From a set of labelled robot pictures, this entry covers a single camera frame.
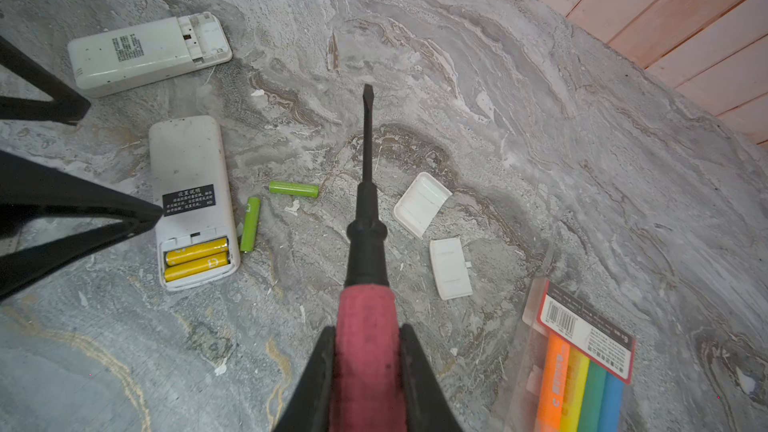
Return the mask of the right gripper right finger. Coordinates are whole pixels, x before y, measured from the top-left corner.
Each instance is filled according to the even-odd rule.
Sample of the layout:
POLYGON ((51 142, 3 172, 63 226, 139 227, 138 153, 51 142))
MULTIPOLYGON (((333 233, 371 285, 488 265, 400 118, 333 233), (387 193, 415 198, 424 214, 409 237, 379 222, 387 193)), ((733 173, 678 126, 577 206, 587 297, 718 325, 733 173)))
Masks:
POLYGON ((410 324, 400 327, 400 365, 407 431, 461 431, 410 324))

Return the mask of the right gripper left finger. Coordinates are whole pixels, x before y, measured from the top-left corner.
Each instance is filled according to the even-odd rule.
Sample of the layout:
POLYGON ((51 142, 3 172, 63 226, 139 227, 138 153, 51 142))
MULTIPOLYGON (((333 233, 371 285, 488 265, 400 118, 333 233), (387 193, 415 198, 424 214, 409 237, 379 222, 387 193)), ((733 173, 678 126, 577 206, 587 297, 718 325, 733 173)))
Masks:
POLYGON ((329 431, 335 328, 320 333, 288 406, 274 431, 329 431))

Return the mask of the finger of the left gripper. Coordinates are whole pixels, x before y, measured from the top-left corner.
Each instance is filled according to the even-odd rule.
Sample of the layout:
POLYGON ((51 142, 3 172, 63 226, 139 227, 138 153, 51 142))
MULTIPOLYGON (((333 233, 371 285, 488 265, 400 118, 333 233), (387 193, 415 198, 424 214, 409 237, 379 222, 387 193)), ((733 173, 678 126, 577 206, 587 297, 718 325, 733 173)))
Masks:
POLYGON ((4 37, 1 38, 1 65, 49 97, 49 100, 38 100, 1 96, 2 120, 49 121, 77 125, 91 108, 88 99, 37 64, 4 37))
POLYGON ((113 222, 2 256, 1 298, 5 300, 79 259, 152 230, 162 216, 160 206, 3 152, 3 238, 43 217, 100 217, 113 222))

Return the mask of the red handled screwdriver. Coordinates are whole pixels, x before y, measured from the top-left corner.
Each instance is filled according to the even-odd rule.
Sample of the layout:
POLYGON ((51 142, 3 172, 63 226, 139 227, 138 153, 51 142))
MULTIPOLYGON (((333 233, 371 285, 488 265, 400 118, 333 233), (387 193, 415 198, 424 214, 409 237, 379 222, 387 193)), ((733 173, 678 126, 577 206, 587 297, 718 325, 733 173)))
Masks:
POLYGON ((350 250, 337 315, 330 429, 404 431, 400 332, 390 288, 385 240, 373 181, 373 101, 363 90, 362 180, 355 218, 347 227, 350 250))

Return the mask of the small white plastic piece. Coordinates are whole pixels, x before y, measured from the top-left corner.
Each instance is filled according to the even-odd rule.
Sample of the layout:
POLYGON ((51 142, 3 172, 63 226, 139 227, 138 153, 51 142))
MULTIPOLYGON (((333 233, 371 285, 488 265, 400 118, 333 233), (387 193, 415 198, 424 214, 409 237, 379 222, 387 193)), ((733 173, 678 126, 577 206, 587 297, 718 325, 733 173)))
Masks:
POLYGON ((432 240, 431 267, 442 300, 470 296, 473 289, 459 237, 432 240))

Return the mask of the yellow battery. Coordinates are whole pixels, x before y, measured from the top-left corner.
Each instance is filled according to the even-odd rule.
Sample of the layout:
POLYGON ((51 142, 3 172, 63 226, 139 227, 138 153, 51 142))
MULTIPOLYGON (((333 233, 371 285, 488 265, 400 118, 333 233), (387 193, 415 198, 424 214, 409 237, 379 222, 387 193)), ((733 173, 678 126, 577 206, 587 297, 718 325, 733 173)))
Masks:
POLYGON ((166 282, 173 282, 192 275, 207 272, 229 264, 228 253, 221 252, 189 262, 168 267, 164 272, 166 282))
POLYGON ((171 250, 165 254, 165 264, 167 266, 181 265, 183 263, 188 263, 227 251, 228 239, 222 237, 208 242, 171 250))

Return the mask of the green battery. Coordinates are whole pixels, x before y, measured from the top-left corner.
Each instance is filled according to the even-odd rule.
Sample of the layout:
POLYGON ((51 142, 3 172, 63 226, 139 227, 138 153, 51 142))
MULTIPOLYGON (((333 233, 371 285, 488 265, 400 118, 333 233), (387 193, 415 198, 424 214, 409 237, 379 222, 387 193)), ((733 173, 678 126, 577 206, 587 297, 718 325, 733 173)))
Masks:
POLYGON ((316 198, 319 195, 319 187, 316 185, 293 183, 285 181, 270 181, 269 192, 300 197, 316 198))
POLYGON ((248 198, 239 247, 239 250, 243 253, 250 253, 254 250, 258 232, 260 206, 261 200, 258 197, 248 198))

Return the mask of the white battery cover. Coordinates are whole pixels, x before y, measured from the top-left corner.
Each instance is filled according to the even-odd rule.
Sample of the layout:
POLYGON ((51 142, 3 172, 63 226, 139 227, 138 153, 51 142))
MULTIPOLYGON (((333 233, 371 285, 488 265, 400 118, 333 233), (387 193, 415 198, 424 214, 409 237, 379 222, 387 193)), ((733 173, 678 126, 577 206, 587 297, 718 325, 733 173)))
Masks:
POLYGON ((452 192, 427 172, 420 172, 393 208, 395 220, 421 239, 452 192))

